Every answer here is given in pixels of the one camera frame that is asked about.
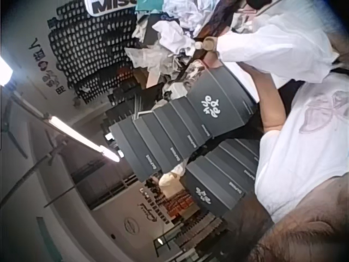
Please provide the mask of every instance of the circular logo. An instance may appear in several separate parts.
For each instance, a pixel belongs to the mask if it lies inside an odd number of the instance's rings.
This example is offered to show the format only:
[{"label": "circular logo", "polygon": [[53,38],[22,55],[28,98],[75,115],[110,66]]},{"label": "circular logo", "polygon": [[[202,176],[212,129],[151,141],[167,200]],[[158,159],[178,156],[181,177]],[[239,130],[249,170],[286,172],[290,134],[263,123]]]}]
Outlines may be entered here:
[{"label": "circular logo", "polygon": [[138,225],[137,221],[131,217],[125,218],[124,226],[125,230],[131,235],[135,236],[138,235],[138,233],[140,232],[140,226]]}]

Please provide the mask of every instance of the woman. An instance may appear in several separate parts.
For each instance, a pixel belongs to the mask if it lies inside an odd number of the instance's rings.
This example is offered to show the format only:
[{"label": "woman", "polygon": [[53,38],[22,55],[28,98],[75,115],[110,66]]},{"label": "woman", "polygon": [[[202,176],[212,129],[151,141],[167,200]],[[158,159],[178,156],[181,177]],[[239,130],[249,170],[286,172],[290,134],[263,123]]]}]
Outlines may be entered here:
[{"label": "woman", "polygon": [[349,77],[304,84],[286,119],[271,76],[240,66],[257,87],[264,129],[255,193],[275,223],[245,258],[349,261]]}]

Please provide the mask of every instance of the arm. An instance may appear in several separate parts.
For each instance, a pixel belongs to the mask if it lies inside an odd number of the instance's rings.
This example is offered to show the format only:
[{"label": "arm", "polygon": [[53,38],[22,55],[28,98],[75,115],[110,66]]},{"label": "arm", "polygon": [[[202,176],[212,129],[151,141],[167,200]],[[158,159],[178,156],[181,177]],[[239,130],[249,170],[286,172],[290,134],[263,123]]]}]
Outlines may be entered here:
[{"label": "arm", "polygon": [[286,121],[286,112],[272,76],[261,73],[249,65],[241,63],[239,65],[251,75],[256,85],[264,133],[281,130]]}]

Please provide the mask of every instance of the ceiling light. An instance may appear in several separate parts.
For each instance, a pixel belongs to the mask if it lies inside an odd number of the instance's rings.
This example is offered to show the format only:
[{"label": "ceiling light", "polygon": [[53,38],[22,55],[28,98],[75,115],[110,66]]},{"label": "ceiling light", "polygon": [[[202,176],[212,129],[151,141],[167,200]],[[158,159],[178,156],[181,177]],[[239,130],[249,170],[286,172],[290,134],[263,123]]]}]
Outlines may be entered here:
[{"label": "ceiling light", "polygon": [[121,150],[118,150],[118,154],[119,154],[119,156],[121,157],[121,158],[123,158],[125,155],[124,155],[124,153],[121,151]]},{"label": "ceiling light", "polygon": [[102,154],[103,156],[115,161],[115,162],[120,162],[120,158],[111,150],[109,150],[108,148],[104,147],[104,146],[100,146],[101,150],[102,150]]},{"label": "ceiling light", "polygon": [[105,135],[105,138],[109,141],[109,140],[114,139],[114,136],[112,135],[112,133],[108,133]]},{"label": "ceiling light", "polygon": [[102,152],[102,149],[98,145],[96,145],[95,143],[91,142],[90,140],[88,140],[87,138],[79,134],[77,131],[75,131],[70,126],[62,122],[56,116],[52,116],[51,119],[49,120],[49,123],[57,127],[62,132],[66,133],[67,135],[71,136],[72,138],[76,139],[77,141],[85,144],[86,146],[98,152]]},{"label": "ceiling light", "polygon": [[0,85],[6,85],[12,76],[13,70],[9,67],[9,65],[0,57]]}]

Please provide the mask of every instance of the white t-shirt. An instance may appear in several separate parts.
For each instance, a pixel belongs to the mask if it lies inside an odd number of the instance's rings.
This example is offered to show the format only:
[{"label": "white t-shirt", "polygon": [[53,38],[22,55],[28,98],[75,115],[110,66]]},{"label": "white t-shirt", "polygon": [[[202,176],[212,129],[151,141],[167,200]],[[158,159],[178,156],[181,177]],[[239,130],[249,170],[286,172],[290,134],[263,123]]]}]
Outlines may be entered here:
[{"label": "white t-shirt", "polygon": [[274,222],[318,185],[348,172],[348,95],[345,75],[305,84],[282,130],[263,136],[255,191]]}]

